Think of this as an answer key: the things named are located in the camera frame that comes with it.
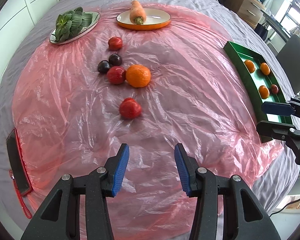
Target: black cable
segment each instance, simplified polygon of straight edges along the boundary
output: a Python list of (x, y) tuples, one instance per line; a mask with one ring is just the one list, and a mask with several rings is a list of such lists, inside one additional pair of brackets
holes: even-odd
[(291, 205), (291, 204), (294, 204), (294, 203), (297, 203), (298, 201), (300, 201), (300, 198), (297, 199), (297, 200), (294, 200), (294, 201), (289, 202), (289, 203), (286, 204), (282, 209), (280, 209), (280, 210), (277, 211), (277, 212), (272, 213), (269, 217), (271, 217), (272, 215), (275, 215), (275, 214), (280, 213), (280, 212), (281, 212), (282, 210), (284, 210), (287, 206), (289, 206), (289, 205)]

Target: orange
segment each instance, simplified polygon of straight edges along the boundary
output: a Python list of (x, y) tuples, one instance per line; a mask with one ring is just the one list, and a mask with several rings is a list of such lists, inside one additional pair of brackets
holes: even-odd
[(266, 86), (260, 86), (258, 90), (262, 99), (267, 99), (269, 97), (270, 91)]
[(254, 65), (254, 63), (247, 59), (244, 64), (246, 65), (247, 69), (249, 70), (250, 73), (253, 73), (256, 70), (256, 66)]
[(264, 74), (264, 75), (269, 75), (270, 74), (270, 68), (268, 66), (267, 63), (261, 63), (260, 65), (260, 69), (261, 69), (261, 72)]
[(150, 70), (143, 65), (131, 65), (126, 72), (126, 80), (135, 88), (145, 87), (150, 79)]

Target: plate rim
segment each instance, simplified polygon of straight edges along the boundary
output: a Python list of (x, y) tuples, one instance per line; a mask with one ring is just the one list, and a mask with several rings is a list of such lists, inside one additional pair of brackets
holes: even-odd
[[(87, 30), (89, 30), (90, 28), (92, 28), (93, 26), (95, 26), (97, 23), (98, 23), (98, 21), (100, 20), (100, 13), (99, 12), (96, 12), (96, 11), (88, 11), (88, 12), (85, 12), (85, 13), (97, 13), (97, 17), (96, 17), (96, 22), (94, 23), (94, 24), (90, 24), (89, 25), (89, 28), (87, 28), (85, 31), (83, 31), (82, 33), (85, 33)], [(72, 40), (72, 39), (74, 39), (75, 37), (77, 37), (78, 35), (80, 35), (80, 34), (82, 34), (82, 33), (79, 33), (77, 36), (75, 36), (75, 37), (73, 37), (72, 39), (70, 39), (70, 40), (65, 40), (65, 41), (63, 41), (63, 42), (55, 42), (55, 41), (53, 41), (53, 40), (51, 40), (51, 35), (53, 34), (53, 32), (55, 32), (56, 31), (56, 28), (55, 29), (53, 29), (53, 31), (50, 33), (50, 36), (49, 36), (49, 41), (52, 43), (52, 44), (59, 44), (59, 45), (62, 45), (64, 42), (66, 42), (66, 41), (70, 41), (70, 40)]]
[[(171, 21), (171, 15), (170, 15), (168, 12), (164, 11), (164, 10), (157, 9), (157, 8), (144, 8), (144, 9), (154, 9), (154, 10), (159, 10), (159, 11), (165, 12), (166, 14), (169, 15), (169, 19), (168, 19), (167, 21), (162, 22), (162, 23), (141, 24), (141, 25), (148, 25), (148, 26), (151, 26), (151, 25), (163, 24), (163, 23), (166, 23), (166, 22), (168, 22), (168, 21)], [(119, 17), (122, 13), (119, 13), (119, 14), (117, 15), (117, 17), (115, 18), (117, 22), (119, 22), (119, 23), (121, 23), (121, 24), (138, 25), (138, 24), (124, 23), (124, 22), (119, 21), (119, 20), (118, 20), (118, 17)]]

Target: green tray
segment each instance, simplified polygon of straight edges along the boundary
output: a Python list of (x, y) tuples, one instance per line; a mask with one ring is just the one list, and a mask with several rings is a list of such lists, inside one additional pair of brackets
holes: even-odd
[[(226, 43), (226, 45), (224, 46), (224, 50), (227, 53), (230, 60), (232, 61), (232, 63), (234, 64), (234, 66), (237, 68), (240, 78), (250, 97), (250, 101), (256, 114), (257, 122), (265, 120), (292, 124), (291, 117), (279, 116), (274, 114), (265, 114), (261, 111), (261, 105), (265, 101), (280, 103), (285, 103), (286, 101), (273, 72), (271, 71), (271, 73), (266, 76), (260, 70), (260, 64), (263, 62), (267, 63), (264, 57), (252, 51), (251, 49), (245, 48), (231, 41), (228, 41)], [(246, 65), (244, 64), (244, 61), (246, 59), (251, 60), (256, 66), (256, 70), (252, 74), (250, 74)], [(279, 93), (277, 95), (274, 95), (270, 92), (270, 96), (267, 99), (262, 99), (259, 94), (258, 88), (262, 85), (270, 88), (272, 84), (278, 86)], [(271, 140), (272, 138), (270, 137), (261, 136), (261, 141), (263, 143)]]

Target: phone screen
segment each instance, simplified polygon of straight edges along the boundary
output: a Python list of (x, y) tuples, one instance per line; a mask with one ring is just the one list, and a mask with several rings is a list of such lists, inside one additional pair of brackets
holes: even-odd
[(8, 136), (6, 143), (12, 173), (17, 184), (18, 190), (23, 196), (29, 193), (32, 187), (29, 185), (27, 174), (25, 173), (25, 170), (23, 168), (21, 154), (19, 154), (19, 143), (17, 140), (17, 133), (14, 129)]

